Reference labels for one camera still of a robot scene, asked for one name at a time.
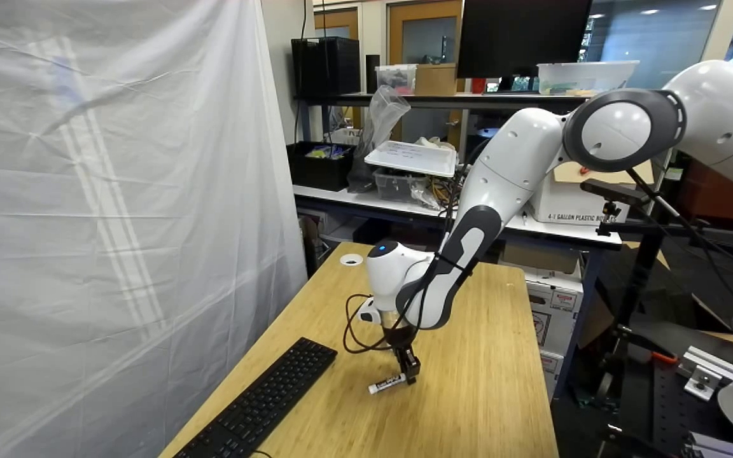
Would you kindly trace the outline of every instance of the wooden table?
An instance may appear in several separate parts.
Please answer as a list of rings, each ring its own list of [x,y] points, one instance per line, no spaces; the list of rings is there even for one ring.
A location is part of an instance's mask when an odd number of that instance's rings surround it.
[[[163,456],[178,453],[298,336],[337,357],[260,445],[274,458],[557,456],[526,287],[513,268],[477,266],[454,296],[447,325],[416,334],[416,384],[367,394],[372,381],[397,375],[391,355],[353,357],[341,346],[344,304],[367,294],[364,266],[344,268],[341,255],[367,250],[341,245],[325,261]],[[355,330],[379,336],[368,324]]]

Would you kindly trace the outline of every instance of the monitor screen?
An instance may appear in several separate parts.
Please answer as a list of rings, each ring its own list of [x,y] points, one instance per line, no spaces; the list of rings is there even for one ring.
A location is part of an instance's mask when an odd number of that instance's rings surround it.
[[[458,77],[535,77],[577,61],[591,0],[465,0]]]

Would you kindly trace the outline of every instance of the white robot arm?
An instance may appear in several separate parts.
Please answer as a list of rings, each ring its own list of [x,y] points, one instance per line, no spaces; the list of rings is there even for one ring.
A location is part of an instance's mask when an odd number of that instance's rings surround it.
[[[473,163],[454,224],[437,253],[387,241],[367,258],[374,300],[364,308],[393,316],[384,330],[405,371],[397,381],[414,381],[416,360],[410,343],[416,329],[447,324],[471,268],[557,160],[570,159],[591,171],[626,171],[669,147],[733,180],[733,65],[694,65],[662,91],[605,91],[568,118],[518,109]],[[719,393],[719,404],[733,412],[733,386]]]

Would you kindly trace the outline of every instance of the white fabric backdrop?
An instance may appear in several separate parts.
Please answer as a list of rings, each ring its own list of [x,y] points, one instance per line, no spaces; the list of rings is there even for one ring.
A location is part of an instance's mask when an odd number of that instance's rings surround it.
[[[0,0],[0,456],[154,456],[302,281],[257,0]]]

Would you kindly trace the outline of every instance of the black keyboard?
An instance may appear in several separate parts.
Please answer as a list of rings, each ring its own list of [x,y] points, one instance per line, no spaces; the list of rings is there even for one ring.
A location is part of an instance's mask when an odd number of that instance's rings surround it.
[[[178,458],[250,458],[334,360],[334,350],[298,338]]]

